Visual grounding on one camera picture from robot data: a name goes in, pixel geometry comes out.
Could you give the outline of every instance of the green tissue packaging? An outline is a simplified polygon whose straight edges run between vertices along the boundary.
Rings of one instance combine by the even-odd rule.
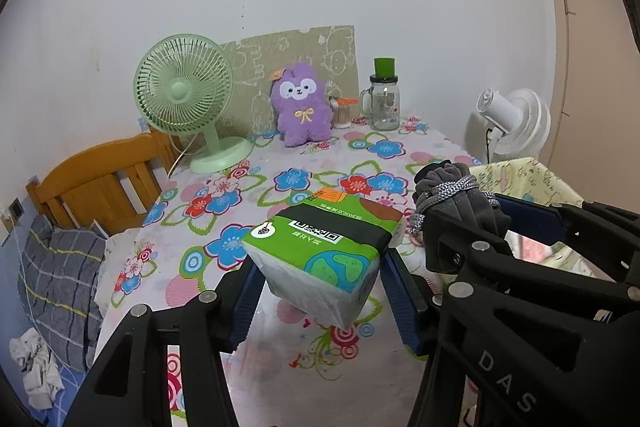
[[[402,242],[398,210],[322,188],[242,240],[271,292],[344,330],[358,318],[386,248]]]

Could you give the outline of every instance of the wooden headboard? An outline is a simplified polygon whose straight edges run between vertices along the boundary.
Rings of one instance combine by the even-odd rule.
[[[81,227],[94,219],[111,234],[139,227],[146,214],[133,208],[116,173],[126,174],[149,210],[160,187],[148,162],[159,158],[168,172],[177,158],[171,139],[154,131],[91,147],[55,167],[42,183],[29,183],[27,192],[39,213],[66,229],[75,225],[63,203]]]

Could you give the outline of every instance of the jar handle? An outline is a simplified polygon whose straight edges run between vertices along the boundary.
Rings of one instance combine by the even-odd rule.
[[[370,88],[369,89],[364,89],[360,92],[360,111],[364,116],[371,116],[371,92],[370,92]]]

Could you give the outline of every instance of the screw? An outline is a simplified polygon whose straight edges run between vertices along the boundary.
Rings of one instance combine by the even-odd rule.
[[[198,300],[200,302],[204,302],[205,304],[213,302],[218,298],[218,294],[213,290],[204,290],[200,295],[198,295]]]
[[[626,290],[626,295],[635,302],[640,302],[640,288],[635,286],[629,286]]]
[[[473,243],[471,243],[471,248],[483,252],[484,250],[489,250],[491,248],[491,245],[489,245],[489,243],[487,243],[486,241],[474,241]]]
[[[474,293],[474,287],[471,286],[468,282],[454,282],[448,288],[449,295],[452,297],[457,297],[458,299],[464,299]]]
[[[136,304],[130,309],[130,312],[134,317],[142,317],[142,315],[146,313],[147,309],[146,304]]]

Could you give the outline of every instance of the glass jar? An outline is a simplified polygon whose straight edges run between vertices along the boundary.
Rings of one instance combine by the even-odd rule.
[[[373,129],[393,131],[400,125],[400,90],[398,77],[376,78],[371,87],[360,93],[360,108]]]

